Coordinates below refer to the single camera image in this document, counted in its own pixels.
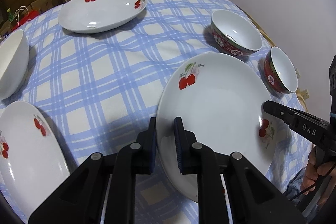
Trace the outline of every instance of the bowl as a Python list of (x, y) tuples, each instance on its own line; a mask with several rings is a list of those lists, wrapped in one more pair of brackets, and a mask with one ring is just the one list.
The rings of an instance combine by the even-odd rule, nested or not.
[(0, 45), (0, 99), (6, 99), (24, 82), (29, 46), (23, 30), (12, 32)]
[(296, 92), (298, 81), (295, 68), (288, 56), (278, 47), (266, 55), (264, 73), (269, 85), (277, 92)]
[(260, 50), (263, 45), (255, 26), (228, 10), (212, 13), (211, 32), (222, 49), (236, 56), (248, 56)]

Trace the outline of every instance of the finger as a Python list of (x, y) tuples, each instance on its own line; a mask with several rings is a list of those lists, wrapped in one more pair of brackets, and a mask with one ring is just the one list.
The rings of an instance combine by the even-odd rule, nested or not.
[(330, 197), (331, 192), (334, 190), (335, 186), (336, 186), (336, 177), (332, 177), (331, 180), (329, 181), (327, 188), (325, 189), (321, 198), (317, 202), (317, 205), (323, 204), (324, 202), (327, 201), (327, 199)]
[[(320, 165), (319, 168), (317, 168), (317, 173), (321, 176), (325, 176), (329, 172), (329, 170), (333, 167), (333, 165), (334, 165), (333, 161), (324, 163), (324, 164)], [(335, 168), (330, 173), (330, 176), (332, 176), (332, 177), (336, 176), (336, 169)]]
[(312, 165), (315, 165), (315, 164), (316, 164), (315, 149), (316, 149), (316, 147), (314, 146), (314, 148), (310, 151), (310, 153), (309, 153), (309, 155), (308, 155), (308, 161), (309, 161)]
[(319, 177), (317, 169), (310, 162), (307, 163), (307, 168), (304, 174), (312, 180), (317, 180), (317, 178)]
[(303, 191), (307, 187), (312, 186), (314, 183), (315, 183), (315, 181), (313, 181), (313, 180), (307, 178), (306, 176), (304, 176), (303, 180), (302, 180), (302, 184), (301, 184), (300, 190)]

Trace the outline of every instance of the cherry-pattern plate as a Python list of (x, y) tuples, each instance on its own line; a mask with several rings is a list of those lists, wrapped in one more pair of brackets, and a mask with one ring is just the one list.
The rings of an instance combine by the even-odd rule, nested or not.
[(69, 176), (67, 163), (43, 115), (25, 102), (0, 117), (0, 172), (27, 218)]
[(147, 0), (70, 0), (59, 12), (58, 22), (72, 32), (104, 32), (129, 22), (146, 5)]
[(259, 76), (237, 58), (204, 53), (183, 63), (169, 79), (157, 110), (157, 148), (172, 184), (197, 202), (196, 175), (182, 175), (177, 166), (173, 132), (175, 117), (215, 152), (241, 152), (261, 173), (273, 159), (275, 118), (262, 110), (272, 100)]

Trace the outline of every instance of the blue plaid tablecloth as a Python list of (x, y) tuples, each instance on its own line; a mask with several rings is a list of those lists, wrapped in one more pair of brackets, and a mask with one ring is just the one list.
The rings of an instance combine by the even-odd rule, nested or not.
[[(246, 15), (228, 0), (148, 0), (129, 23), (85, 35), (62, 29), (55, 7), (21, 27), (29, 45), (26, 82), (0, 104), (0, 114), (16, 100), (38, 107), (60, 144), (70, 170), (90, 154), (116, 153), (147, 129), (162, 91), (187, 59), (220, 49), (209, 32), (218, 9)], [(270, 46), (242, 60), (263, 77), (263, 58)], [(272, 99), (303, 109), (295, 94)], [(267, 177), (282, 192), (306, 164), (310, 143), (278, 122), (280, 138)], [(18, 215), (3, 181), (0, 190)], [(198, 205), (169, 182), (157, 158), (154, 174), (137, 176), (136, 223), (198, 223)]]

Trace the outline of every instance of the red patterned bowl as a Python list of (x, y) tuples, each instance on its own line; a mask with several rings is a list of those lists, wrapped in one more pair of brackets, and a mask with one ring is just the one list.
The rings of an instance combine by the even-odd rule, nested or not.
[(228, 10), (212, 13), (211, 32), (222, 49), (236, 56), (250, 55), (260, 50), (263, 44), (257, 28)]
[(266, 55), (264, 73), (269, 85), (277, 92), (296, 92), (298, 81), (295, 68), (280, 48), (272, 47)]

